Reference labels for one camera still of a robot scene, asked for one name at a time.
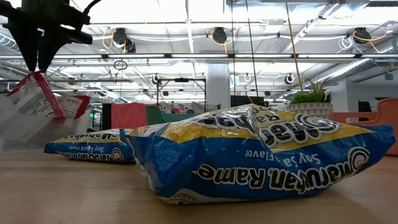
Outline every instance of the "red chair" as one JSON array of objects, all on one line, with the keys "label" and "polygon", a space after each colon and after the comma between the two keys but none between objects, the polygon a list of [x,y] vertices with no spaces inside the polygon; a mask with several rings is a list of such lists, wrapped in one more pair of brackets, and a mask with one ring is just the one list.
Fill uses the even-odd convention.
[{"label": "red chair", "polygon": [[[329,119],[339,123],[347,123],[347,118],[367,118],[369,121],[352,122],[352,125],[377,126],[392,124],[394,137],[398,139],[398,98],[381,100],[377,105],[377,112],[362,113],[329,113]],[[387,151],[387,155],[398,156],[398,142]]]}]

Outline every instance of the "wall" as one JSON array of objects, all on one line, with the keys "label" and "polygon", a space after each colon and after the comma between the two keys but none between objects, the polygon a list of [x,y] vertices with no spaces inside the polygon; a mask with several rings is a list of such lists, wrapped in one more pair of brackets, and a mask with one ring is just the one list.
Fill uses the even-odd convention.
[{"label": "wall", "polygon": [[373,101],[375,97],[398,97],[398,86],[347,85],[348,111],[358,112],[358,101]]},{"label": "wall", "polygon": [[230,107],[229,71],[227,64],[209,64],[207,66],[206,92],[209,105]]},{"label": "wall", "polygon": [[335,112],[358,112],[358,101],[374,101],[376,97],[398,97],[398,86],[353,84],[343,80],[328,89],[332,93]]},{"label": "wall", "polygon": [[331,93],[331,103],[333,104],[333,111],[348,112],[346,80],[338,82],[337,86],[333,86],[327,91]]}]

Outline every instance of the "white planter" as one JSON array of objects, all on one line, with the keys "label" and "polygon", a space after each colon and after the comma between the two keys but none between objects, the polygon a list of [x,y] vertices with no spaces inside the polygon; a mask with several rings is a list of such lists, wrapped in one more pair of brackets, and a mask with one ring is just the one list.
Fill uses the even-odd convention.
[{"label": "white planter", "polygon": [[297,103],[287,107],[289,111],[328,119],[329,112],[333,112],[331,103]]}]

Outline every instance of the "crinkled plastic wrapper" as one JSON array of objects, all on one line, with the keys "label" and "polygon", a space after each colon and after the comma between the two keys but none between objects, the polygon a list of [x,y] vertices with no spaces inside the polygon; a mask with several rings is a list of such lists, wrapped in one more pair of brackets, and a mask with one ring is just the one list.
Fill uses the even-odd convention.
[{"label": "crinkled plastic wrapper", "polygon": [[316,196],[380,161],[392,126],[358,127],[257,105],[135,129],[127,137],[167,203]]},{"label": "crinkled plastic wrapper", "polygon": [[44,153],[60,154],[80,161],[133,162],[132,148],[125,143],[126,132],[130,131],[131,129],[110,129],[67,136],[48,143],[44,148]]}]

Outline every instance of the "desk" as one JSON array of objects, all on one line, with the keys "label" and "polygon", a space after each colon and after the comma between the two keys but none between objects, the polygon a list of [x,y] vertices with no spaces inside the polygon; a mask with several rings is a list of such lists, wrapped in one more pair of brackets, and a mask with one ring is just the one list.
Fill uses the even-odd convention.
[{"label": "desk", "polygon": [[168,205],[137,167],[68,161],[42,151],[0,154],[0,223],[398,223],[398,158],[321,196],[274,202]]}]

